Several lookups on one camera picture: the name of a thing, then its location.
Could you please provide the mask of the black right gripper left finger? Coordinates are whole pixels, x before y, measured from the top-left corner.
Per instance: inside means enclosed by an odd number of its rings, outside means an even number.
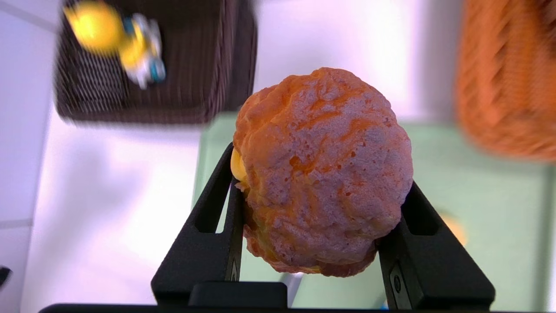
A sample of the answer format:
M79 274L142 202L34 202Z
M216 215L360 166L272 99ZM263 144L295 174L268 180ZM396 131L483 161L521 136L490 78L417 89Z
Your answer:
M151 281L158 305L185 306L199 283L238 281L244 196L235 187L229 144Z

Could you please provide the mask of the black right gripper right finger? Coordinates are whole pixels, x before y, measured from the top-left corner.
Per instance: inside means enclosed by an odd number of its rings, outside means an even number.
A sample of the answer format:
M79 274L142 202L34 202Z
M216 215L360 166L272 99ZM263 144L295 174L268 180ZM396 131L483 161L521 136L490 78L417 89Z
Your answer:
M391 310L489 310L495 289L416 183L378 244Z

